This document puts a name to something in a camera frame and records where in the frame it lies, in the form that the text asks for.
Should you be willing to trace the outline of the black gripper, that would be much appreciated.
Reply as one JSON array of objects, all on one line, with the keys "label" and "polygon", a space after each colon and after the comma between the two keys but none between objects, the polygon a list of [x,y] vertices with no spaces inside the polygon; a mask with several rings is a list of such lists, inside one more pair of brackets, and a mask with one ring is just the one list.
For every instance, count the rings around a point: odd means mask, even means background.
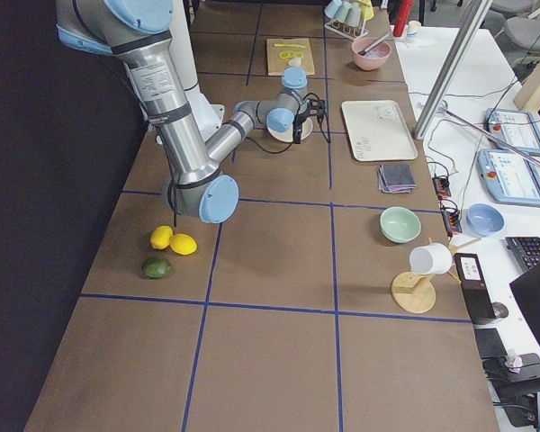
[{"label": "black gripper", "polygon": [[293,130],[292,130],[292,142],[294,144],[300,144],[302,141],[303,124],[306,122],[306,115],[303,113],[297,113],[294,117]]}]

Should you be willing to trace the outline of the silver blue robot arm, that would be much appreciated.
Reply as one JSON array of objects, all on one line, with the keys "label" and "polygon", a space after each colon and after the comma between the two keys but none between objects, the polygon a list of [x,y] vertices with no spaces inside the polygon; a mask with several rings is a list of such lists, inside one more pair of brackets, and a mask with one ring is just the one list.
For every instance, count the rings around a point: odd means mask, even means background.
[{"label": "silver blue robot arm", "polygon": [[306,73],[288,67],[269,101],[239,103],[204,138],[188,97],[197,89],[194,54],[179,1],[58,1],[60,41],[119,59],[130,72],[141,108],[163,142],[170,169],[166,198],[177,214],[222,223],[235,211],[239,186],[220,163],[256,126],[285,132],[305,110]]}]

